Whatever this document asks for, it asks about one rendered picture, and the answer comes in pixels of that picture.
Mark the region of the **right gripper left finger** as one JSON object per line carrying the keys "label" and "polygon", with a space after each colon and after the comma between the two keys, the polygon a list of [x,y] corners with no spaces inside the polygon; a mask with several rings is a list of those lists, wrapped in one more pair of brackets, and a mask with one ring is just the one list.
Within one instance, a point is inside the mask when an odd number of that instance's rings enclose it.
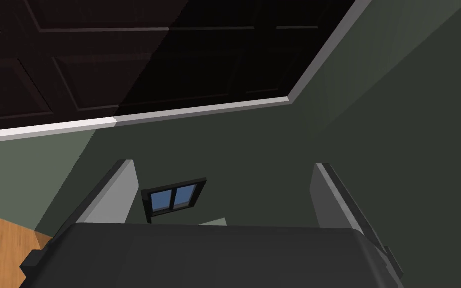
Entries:
{"label": "right gripper left finger", "polygon": [[118,160],[67,218],[54,239],[77,223],[124,224],[138,190],[134,161]]}

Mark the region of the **dark brown panelled door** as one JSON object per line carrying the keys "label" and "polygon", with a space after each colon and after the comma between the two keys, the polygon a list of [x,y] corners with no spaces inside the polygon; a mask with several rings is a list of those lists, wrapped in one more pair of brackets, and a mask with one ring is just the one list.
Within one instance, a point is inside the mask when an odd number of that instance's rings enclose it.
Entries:
{"label": "dark brown panelled door", "polygon": [[0,0],[0,130],[287,97],[361,0]]}

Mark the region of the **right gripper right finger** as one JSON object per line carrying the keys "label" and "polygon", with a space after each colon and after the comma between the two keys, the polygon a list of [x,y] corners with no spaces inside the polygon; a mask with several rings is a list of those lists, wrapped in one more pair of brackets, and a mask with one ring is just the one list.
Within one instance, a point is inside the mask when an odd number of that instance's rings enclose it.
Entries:
{"label": "right gripper right finger", "polygon": [[329,163],[316,163],[309,192],[321,228],[354,229],[379,250],[384,250],[378,234]]}

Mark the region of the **black framed window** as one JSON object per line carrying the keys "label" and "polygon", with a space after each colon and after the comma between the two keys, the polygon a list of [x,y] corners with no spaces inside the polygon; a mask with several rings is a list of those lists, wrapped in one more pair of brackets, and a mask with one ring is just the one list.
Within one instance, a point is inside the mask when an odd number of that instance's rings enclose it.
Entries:
{"label": "black framed window", "polygon": [[152,218],[193,208],[205,185],[206,178],[141,190],[146,221]]}

